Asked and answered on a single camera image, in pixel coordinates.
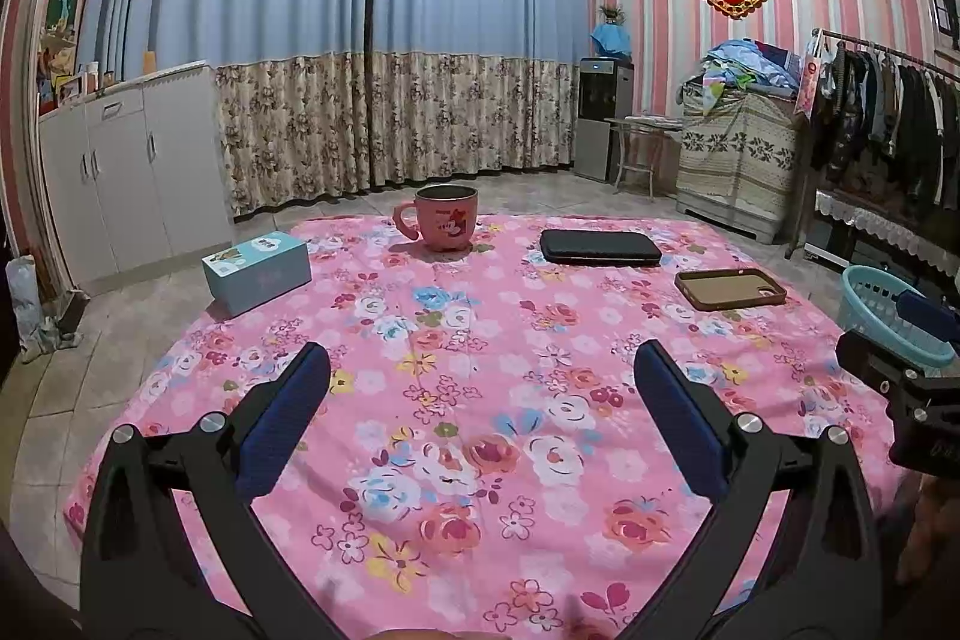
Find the blue plastic basket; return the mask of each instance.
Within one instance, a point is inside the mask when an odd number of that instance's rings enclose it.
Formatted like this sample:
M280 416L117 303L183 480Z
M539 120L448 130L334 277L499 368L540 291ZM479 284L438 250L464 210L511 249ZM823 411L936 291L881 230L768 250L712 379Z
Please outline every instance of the blue plastic basket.
M919 293L880 269L848 266L837 324L844 330L858 330L915 365L943 369L953 361L953 348L896 314L894 297L904 290Z

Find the mug handle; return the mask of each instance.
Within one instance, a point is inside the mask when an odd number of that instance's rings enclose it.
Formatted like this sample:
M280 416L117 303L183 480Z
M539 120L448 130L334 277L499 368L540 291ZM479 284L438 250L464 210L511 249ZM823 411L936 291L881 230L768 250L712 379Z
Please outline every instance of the mug handle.
M416 204L412 201L407 201L400 205L400 207L395 208L394 210L394 223L397 225L397 229L400 230L402 234L407 239L414 239L416 242L419 239L419 233L415 228L411 228L406 223L403 222L403 213L406 210L412 210L416 207Z

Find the white cabinet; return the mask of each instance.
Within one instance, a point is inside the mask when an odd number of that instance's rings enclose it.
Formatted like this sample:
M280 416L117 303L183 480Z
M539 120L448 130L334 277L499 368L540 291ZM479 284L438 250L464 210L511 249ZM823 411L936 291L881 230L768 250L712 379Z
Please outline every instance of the white cabinet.
M233 241L221 177L216 92L205 68L143 87L147 145L174 255Z
M117 273L93 179L82 105L40 119L40 165L70 276L79 283Z
M40 119L50 215L76 286L233 241L213 72L190 65Z
M170 257L143 111L89 129L90 163L120 271Z

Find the pink floral bedsheet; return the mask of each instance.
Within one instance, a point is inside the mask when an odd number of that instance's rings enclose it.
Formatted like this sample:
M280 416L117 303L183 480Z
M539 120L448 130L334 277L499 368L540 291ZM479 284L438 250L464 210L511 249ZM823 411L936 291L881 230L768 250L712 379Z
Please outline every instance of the pink floral bedsheet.
M544 261L544 228L645 232L658 268ZM253 506L296 576L352 638L438 627L613 637L653 594L709 503L693 496L632 381L657 338L688 377L779 432L851 432L879 509L899 471L880 397L842 372L839 330L790 292L781 307L703 314L677 271L753 266L680 220L488 215L464 258L432 256L386 218L311 220L313 280L231 321L204 314L122 422L190 428L328 349L328 398L275 490ZM78 533L104 435L64 512ZM181 516L214 594L242 609L191 497ZM749 589L782 504L737 583Z

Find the pink mug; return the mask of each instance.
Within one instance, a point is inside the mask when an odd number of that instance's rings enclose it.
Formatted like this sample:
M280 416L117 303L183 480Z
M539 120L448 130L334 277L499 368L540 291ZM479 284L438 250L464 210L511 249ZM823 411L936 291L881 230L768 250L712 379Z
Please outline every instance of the pink mug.
M416 209L416 228L403 222L403 213ZM394 210L394 223L407 239L419 239L431 250L464 250L477 225L477 190L467 185L428 185L413 201Z

